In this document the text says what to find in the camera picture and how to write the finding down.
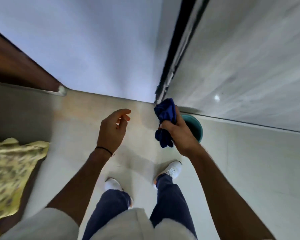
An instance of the gray wall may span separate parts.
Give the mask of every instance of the gray wall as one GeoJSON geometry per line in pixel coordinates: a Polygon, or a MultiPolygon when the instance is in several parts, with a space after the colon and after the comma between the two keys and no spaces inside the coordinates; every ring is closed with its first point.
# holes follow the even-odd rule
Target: gray wall
{"type": "Polygon", "coordinates": [[[0,32],[68,88],[154,102],[181,0],[0,0],[0,32]]]}
{"type": "Polygon", "coordinates": [[[210,0],[167,97],[183,111],[300,131],[300,0],[210,0]]]}

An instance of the blue towel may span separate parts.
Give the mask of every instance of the blue towel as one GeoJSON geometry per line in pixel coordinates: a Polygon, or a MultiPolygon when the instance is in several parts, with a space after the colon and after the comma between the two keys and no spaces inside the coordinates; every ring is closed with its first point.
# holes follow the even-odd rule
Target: blue towel
{"type": "MultiPolygon", "coordinates": [[[[154,108],[154,112],[160,121],[159,125],[165,120],[171,121],[174,125],[177,122],[176,107],[172,98],[167,98],[160,104],[157,104],[154,108]]],[[[166,146],[173,147],[172,137],[167,130],[159,128],[155,132],[155,138],[160,142],[162,148],[166,146]]]]}

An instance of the hand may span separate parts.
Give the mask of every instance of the hand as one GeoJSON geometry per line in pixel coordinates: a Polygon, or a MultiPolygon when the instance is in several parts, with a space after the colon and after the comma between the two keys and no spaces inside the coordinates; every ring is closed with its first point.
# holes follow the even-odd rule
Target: hand
{"type": "Polygon", "coordinates": [[[129,113],[131,113],[129,109],[119,109],[101,122],[97,147],[104,147],[112,153],[118,149],[126,134],[127,121],[130,120],[126,114],[129,113]]]}
{"type": "Polygon", "coordinates": [[[202,149],[197,139],[191,133],[191,130],[182,118],[178,107],[176,106],[176,124],[165,120],[160,125],[161,129],[167,130],[181,155],[189,157],[196,150],[202,149]]]}

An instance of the yellow fabric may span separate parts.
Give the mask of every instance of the yellow fabric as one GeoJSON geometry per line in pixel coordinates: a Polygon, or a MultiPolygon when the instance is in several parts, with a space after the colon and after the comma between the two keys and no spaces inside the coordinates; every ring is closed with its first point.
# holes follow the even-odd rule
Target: yellow fabric
{"type": "Polygon", "coordinates": [[[0,219],[18,211],[28,178],[48,149],[49,143],[44,141],[19,145],[8,138],[0,142],[0,219]]]}

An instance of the bucket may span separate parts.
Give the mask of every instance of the bucket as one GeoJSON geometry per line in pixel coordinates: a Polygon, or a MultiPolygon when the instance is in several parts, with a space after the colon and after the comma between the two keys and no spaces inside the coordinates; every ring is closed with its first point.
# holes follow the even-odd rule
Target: bucket
{"type": "Polygon", "coordinates": [[[200,122],[195,117],[189,114],[182,114],[181,116],[189,127],[193,136],[197,139],[197,141],[201,142],[203,137],[203,130],[200,122]]]}

